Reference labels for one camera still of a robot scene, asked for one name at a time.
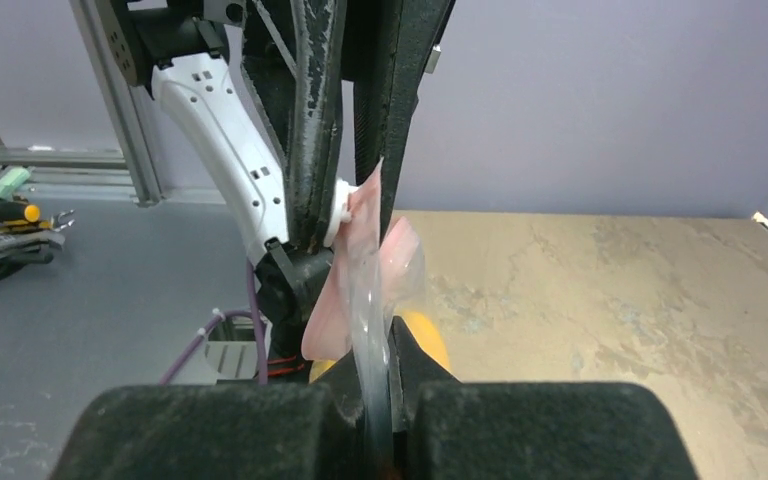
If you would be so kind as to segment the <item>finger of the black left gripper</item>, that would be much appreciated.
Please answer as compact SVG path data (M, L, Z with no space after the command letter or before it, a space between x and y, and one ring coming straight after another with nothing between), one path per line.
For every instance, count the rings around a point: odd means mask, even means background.
M284 174L289 242L325 245L342 134L342 1L249 1L241 73Z
M394 209L420 82L454 0L350 1L344 79L353 84L355 180L381 166L381 220Z

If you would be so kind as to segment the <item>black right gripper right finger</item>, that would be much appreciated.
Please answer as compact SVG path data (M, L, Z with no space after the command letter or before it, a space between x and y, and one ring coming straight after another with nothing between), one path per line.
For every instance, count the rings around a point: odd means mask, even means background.
M404 479L695 479L676 423L628 382L458 380L405 320L390 333Z

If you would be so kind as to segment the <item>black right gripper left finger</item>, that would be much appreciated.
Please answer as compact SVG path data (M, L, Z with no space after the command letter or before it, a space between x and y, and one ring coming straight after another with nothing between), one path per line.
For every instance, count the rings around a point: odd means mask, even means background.
M362 479L362 403L346 356L315 382L134 385L80 415L53 479Z

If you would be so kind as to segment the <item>yellow toy bell pepper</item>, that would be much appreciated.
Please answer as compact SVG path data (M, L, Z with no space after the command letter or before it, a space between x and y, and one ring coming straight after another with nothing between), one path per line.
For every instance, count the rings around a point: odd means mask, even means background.
M449 359L448 350L439 329L432 322L432 320L425 313L416 310L402 311L401 318L404 320L420 348L444 370L450 373L451 362ZM335 360L313 361L308 382L312 383L335 364Z

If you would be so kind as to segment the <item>clear zip top bag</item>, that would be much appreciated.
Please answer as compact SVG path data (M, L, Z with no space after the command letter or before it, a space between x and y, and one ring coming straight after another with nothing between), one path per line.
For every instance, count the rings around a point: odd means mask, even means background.
M393 420L388 346L391 305L397 298L386 282L404 277L415 255L398 229L399 247L381 253L382 181L380 164L340 202L332 247L334 260L302 339L303 358L314 362L353 355L363 402L365 463L376 477L394 469ZM389 275L384 265L395 267Z

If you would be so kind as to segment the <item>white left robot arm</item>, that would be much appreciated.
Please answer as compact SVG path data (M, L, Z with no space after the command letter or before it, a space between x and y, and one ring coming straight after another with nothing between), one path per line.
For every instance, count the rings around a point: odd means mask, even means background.
M178 125L228 205L273 325L273 363L301 358L330 270L345 82L355 178L397 194L423 75L450 1L134 1L96 5L127 83Z

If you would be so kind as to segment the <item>black hand tools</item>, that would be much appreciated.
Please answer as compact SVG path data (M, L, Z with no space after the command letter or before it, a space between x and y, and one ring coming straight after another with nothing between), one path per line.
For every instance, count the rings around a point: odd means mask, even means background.
M63 231L71 227L75 211L66 210L49 219L5 222L0 226L0 281L26 266L46 265L63 249Z

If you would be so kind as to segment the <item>aluminium frame rail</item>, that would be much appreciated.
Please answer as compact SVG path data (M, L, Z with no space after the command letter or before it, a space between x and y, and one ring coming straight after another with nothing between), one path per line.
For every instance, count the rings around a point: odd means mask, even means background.
M0 165L60 169L141 204L217 197L193 148L129 87L91 1L0 1Z

